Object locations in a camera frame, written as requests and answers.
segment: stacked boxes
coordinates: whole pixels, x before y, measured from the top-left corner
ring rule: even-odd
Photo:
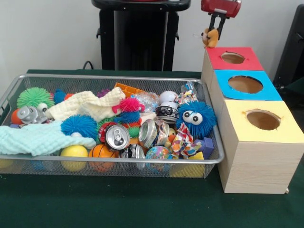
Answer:
[[[225,149],[227,193],[285,193],[304,135],[249,47],[207,48],[207,84]]]

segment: blue square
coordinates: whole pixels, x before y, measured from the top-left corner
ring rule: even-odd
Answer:
[[[264,71],[215,70],[215,75],[223,95],[227,98],[237,100],[282,101],[281,96]],[[229,80],[232,78],[249,78],[258,81],[263,88],[256,93],[240,92],[230,86]]]

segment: black cable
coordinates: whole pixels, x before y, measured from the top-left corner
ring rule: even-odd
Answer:
[[[94,70],[93,64],[90,61],[86,61],[85,62],[84,67],[82,68],[83,70],[85,69],[85,67],[86,67],[87,64],[90,64],[91,69]]]

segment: round hole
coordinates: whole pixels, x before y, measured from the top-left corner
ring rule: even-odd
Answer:
[[[262,130],[271,131],[280,126],[280,118],[269,111],[252,110],[247,113],[249,122]]]
[[[237,91],[256,94],[263,89],[259,80],[249,76],[234,76],[228,80],[229,85]]]
[[[245,61],[245,58],[242,55],[233,52],[225,52],[222,55],[222,58],[225,62],[232,64],[241,64]]]

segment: can pull tab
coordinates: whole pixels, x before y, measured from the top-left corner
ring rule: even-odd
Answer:
[[[119,129],[114,130],[113,135],[114,135],[114,144],[116,146],[120,146],[124,143],[124,139],[122,138],[122,134]]]

